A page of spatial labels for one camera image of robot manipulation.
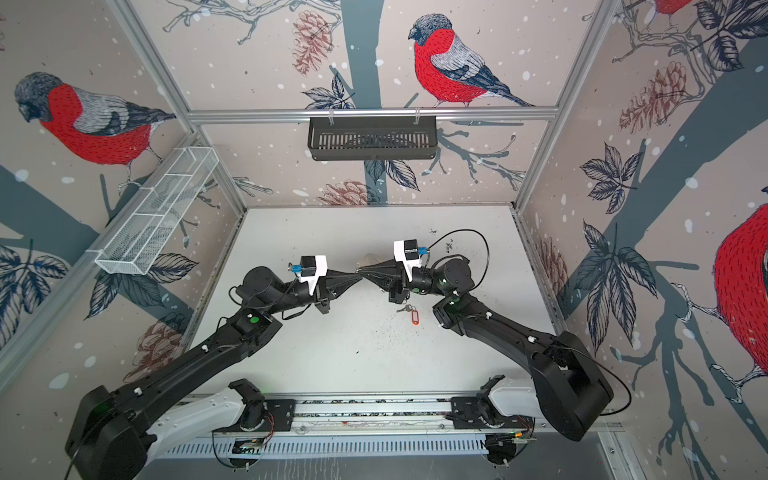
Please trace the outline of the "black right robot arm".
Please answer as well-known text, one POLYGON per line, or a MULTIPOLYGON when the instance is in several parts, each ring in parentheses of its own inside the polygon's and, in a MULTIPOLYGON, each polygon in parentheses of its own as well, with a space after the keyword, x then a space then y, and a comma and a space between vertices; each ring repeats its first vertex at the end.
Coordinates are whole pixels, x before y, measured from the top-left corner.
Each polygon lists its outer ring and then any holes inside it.
POLYGON ((439 324, 522 367, 532 378, 544 418, 569 440, 581 440, 614 399, 599 364, 576 335, 531 329, 476 298, 469 260, 463 256, 433 268, 389 260, 357 273, 387 291, 392 303, 403 303, 410 293, 440 296, 432 307, 439 324))

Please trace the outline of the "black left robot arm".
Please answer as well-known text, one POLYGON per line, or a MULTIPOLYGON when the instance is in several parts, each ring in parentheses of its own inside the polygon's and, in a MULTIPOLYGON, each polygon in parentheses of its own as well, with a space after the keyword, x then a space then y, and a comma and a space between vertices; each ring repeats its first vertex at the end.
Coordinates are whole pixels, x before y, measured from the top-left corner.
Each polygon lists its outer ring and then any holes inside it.
POLYGON ((310 306, 327 313, 360 279, 330 270, 285 283, 265 266, 251 269, 235 288, 239 309, 207 339, 148 375, 114 391, 99 386, 82 398, 65 444, 69 470, 83 479, 133 479, 157 456, 205 432, 235 427, 273 434, 275 417, 246 379, 209 399, 178 403, 264 348, 282 326, 276 314, 293 318, 310 306))

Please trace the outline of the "silver metal carabiner keyring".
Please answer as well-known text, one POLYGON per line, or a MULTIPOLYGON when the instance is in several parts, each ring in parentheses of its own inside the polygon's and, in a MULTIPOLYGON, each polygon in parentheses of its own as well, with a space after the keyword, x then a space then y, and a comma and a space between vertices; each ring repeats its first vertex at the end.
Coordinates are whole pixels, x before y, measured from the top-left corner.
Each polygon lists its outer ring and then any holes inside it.
POLYGON ((377 265, 379 262, 380 260, 375 255, 368 253, 356 263, 356 270, 364 270, 368 267, 377 265))

